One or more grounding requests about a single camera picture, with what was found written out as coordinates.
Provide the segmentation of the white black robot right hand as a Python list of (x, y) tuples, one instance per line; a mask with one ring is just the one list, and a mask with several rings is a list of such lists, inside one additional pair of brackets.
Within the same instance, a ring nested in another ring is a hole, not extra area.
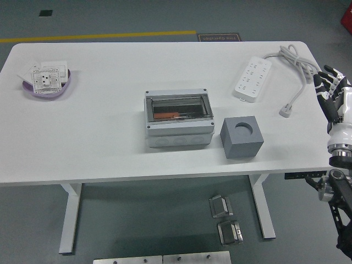
[(328, 65), (313, 76), (319, 105), (327, 119), (330, 136), (327, 147), (351, 149), (351, 82), (339, 70)]

